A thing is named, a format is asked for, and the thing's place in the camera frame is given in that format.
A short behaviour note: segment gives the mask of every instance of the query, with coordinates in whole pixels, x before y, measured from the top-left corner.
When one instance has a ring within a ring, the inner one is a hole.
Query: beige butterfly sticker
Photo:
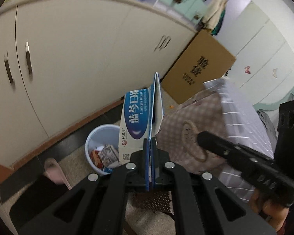
[[[272,75],[273,75],[276,79],[278,78],[278,77],[277,77],[277,70],[278,70],[277,68],[272,70],[272,72],[273,72]]]

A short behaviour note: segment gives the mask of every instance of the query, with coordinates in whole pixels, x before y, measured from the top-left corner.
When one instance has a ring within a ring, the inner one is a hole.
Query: floor
[[[173,112],[174,108],[177,107],[176,102],[165,91],[162,93],[162,99],[165,113]],[[121,111],[122,105],[106,112],[41,153],[5,180],[0,185],[0,200],[6,213],[9,214],[11,206],[19,196],[31,185],[36,177],[44,172],[43,163],[49,157],[59,162],[72,186],[75,186],[89,173],[92,173],[93,169],[87,163],[84,154],[86,138],[92,129],[101,124],[114,123],[119,125]],[[130,198],[125,219],[139,235],[175,234],[174,221],[169,216],[137,209],[132,206]]]

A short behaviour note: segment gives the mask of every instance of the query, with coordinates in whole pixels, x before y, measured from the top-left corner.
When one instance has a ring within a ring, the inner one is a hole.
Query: blue oval design
[[[126,93],[124,119],[127,130],[134,139],[143,137],[149,119],[148,89],[134,90]]]

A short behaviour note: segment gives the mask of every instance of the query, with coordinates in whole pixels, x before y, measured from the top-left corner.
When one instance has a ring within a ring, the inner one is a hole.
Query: hand
[[[249,202],[249,207],[257,214],[262,210],[266,215],[271,216],[272,218],[268,223],[276,230],[279,231],[289,213],[289,209],[272,202],[272,200],[264,201],[260,197],[259,190],[255,190],[251,196]]]

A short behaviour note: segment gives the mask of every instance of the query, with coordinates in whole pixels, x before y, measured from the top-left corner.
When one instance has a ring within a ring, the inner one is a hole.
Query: cardboard box
[[[190,43],[161,86],[178,103],[204,89],[203,83],[222,77],[236,58],[205,30]]]
[[[145,138],[150,141],[155,137],[160,129],[163,114],[158,73],[154,75],[154,82],[148,89],[126,93],[119,134],[121,164],[128,163],[133,152],[143,149]]]

